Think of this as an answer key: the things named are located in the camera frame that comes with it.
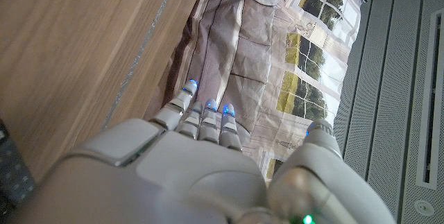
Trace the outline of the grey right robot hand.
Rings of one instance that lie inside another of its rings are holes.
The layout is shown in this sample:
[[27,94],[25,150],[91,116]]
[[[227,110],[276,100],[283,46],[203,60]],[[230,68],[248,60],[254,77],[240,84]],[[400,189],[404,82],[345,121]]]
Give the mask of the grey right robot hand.
[[189,80],[151,120],[129,119],[60,158],[11,223],[393,223],[312,121],[270,182],[244,155],[231,104]]

